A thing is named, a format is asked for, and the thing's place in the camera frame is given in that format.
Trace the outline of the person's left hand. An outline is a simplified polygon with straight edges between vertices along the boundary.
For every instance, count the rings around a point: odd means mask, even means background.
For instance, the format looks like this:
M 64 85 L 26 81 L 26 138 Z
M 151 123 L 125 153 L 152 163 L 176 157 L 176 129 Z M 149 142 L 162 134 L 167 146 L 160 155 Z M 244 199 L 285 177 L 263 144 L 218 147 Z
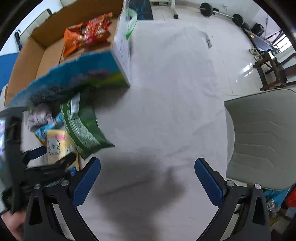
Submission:
M 9 211 L 1 216 L 1 240 L 23 240 L 26 211 L 17 211 L 11 214 Z

